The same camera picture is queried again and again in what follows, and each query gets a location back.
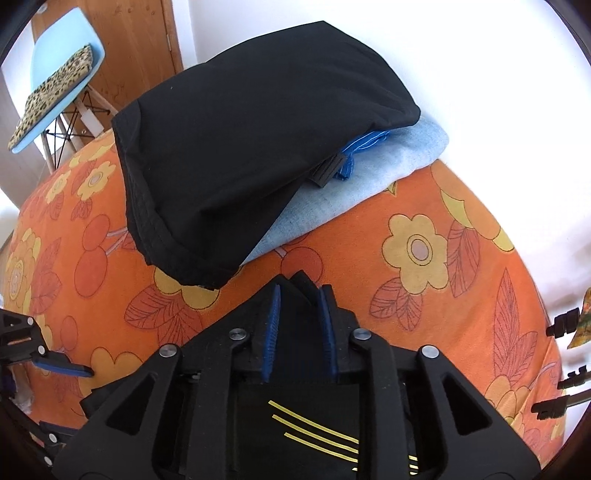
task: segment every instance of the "yellow flower print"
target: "yellow flower print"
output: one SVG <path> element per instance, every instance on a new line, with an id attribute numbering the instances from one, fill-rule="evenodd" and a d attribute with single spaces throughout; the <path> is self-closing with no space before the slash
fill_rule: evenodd
<path id="1" fill-rule="evenodd" d="M 183 300 L 195 310 L 203 310 L 213 305 L 219 295 L 219 290 L 207 290 L 201 287 L 186 287 L 169 277 L 159 268 L 154 271 L 154 283 L 162 293 L 172 295 L 181 292 Z"/>
<path id="2" fill-rule="evenodd" d="M 441 160 L 431 165 L 431 174 L 441 189 L 441 198 L 452 217 L 466 228 L 476 230 L 484 238 L 492 240 L 505 252 L 515 248 L 482 202 Z"/>
<path id="3" fill-rule="evenodd" d="M 45 195 L 45 201 L 49 204 L 53 201 L 53 199 L 61 193 L 66 188 L 66 183 L 68 182 L 68 177 L 72 173 L 71 170 L 68 170 L 66 173 L 62 173 L 56 180 L 53 182 L 53 185 Z"/>
<path id="4" fill-rule="evenodd" d="M 386 262 L 400 269 L 402 286 L 414 295 L 427 284 L 445 288 L 447 275 L 447 241 L 435 233 L 429 217 L 394 215 L 389 222 L 392 236 L 382 246 Z"/>
<path id="5" fill-rule="evenodd" d="M 29 228 L 8 258 L 4 288 L 5 308 L 27 314 L 31 304 L 31 282 L 41 251 L 41 239 Z"/>
<path id="6" fill-rule="evenodd" d="M 113 130 L 109 130 L 80 150 L 70 160 L 70 168 L 75 168 L 81 163 L 96 160 L 107 153 L 115 143 Z"/>
<path id="7" fill-rule="evenodd" d="M 117 166 L 111 165 L 109 161 L 105 161 L 100 166 L 94 168 L 82 185 L 80 185 L 80 188 L 78 188 L 77 194 L 80 199 L 85 202 L 95 193 L 103 190 L 107 185 L 109 176 L 111 176 L 116 168 Z"/>
<path id="8" fill-rule="evenodd" d="M 521 409 L 525 405 L 529 394 L 530 389 L 525 386 L 512 390 L 509 379 L 505 375 L 500 375 L 486 389 L 484 397 L 523 438 L 525 425 L 523 424 Z"/>
<path id="9" fill-rule="evenodd" d="M 107 383 L 131 375 L 141 364 L 142 361 L 132 352 L 122 352 L 113 360 L 109 351 L 102 347 L 95 348 L 90 356 L 90 367 L 95 374 L 90 378 L 78 378 L 80 392 L 87 397 L 93 388 L 102 387 Z"/>

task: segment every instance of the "leopard print cushion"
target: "leopard print cushion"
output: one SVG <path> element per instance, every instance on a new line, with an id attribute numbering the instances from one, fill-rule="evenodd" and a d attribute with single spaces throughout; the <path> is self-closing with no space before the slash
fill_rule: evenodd
<path id="1" fill-rule="evenodd" d="M 62 100 L 92 68 L 92 49 L 85 45 L 72 55 L 27 98 L 25 114 L 17 125 L 8 149 L 13 149 L 32 128 Z"/>

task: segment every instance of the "metal rod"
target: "metal rod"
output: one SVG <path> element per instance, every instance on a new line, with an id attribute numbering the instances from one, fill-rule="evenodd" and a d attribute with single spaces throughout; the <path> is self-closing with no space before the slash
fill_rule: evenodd
<path id="1" fill-rule="evenodd" d="M 591 388 L 589 390 L 585 390 L 584 392 L 570 395 L 569 399 L 567 400 L 566 406 L 574 407 L 575 405 L 581 405 L 581 403 L 585 403 L 589 400 L 591 400 Z"/>

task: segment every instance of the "black fabric panel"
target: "black fabric panel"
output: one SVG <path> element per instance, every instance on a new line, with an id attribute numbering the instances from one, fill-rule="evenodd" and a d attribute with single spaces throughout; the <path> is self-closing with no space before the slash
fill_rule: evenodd
<path id="1" fill-rule="evenodd" d="M 312 168 L 419 116 L 382 57 L 325 22 L 253 38 L 113 120 L 129 231 L 147 263 L 219 288 Z"/>

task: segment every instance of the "orange floral bedspread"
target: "orange floral bedspread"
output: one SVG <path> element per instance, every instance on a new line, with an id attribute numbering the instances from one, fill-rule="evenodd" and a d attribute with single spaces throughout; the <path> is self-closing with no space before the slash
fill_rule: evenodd
<path id="1" fill-rule="evenodd" d="M 33 418 L 81 426 L 79 401 L 91 388 L 131 373 L 163 343 L 187 342 L 278 273 L 303 268 L 391 344 L 437 345 L 543 464 L 558 451 L 563 422 L 529 413 L 558 395 L 561 375 L 535 285 L 496 220 L 443 163 L 211 292 L 179 285 L 135 249 L 113 142 L 107 132 L 31 195 L 10 246 L 5 308 L 34 316 L 51 349 L 96 373 L 78 379 L 29 365 Z"/>

